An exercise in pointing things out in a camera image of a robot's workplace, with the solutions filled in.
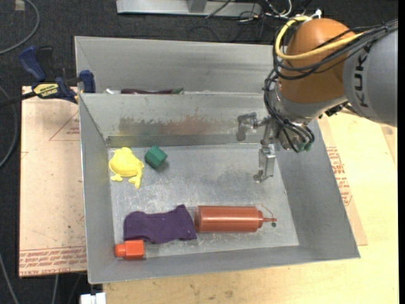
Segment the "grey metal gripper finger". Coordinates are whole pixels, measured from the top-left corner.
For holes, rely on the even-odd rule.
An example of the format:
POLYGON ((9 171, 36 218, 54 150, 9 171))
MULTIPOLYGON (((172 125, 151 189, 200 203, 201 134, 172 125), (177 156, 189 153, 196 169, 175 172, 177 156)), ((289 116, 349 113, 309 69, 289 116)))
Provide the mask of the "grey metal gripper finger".
POLYGON ((253 176, 256 182, 263 182, 274 176, 275 171, 275 148, 274 145, 263 146, 258 153, 259 169, 253 176))
POLYGON ((258 120, 258 114, 256 112, 239 115, 237 117, 237 121, 238 128, 236 132, 236 138, 238 141, 244 141, 246 139, 247 131, 262 127, 265 123, 264 119, 258 120))

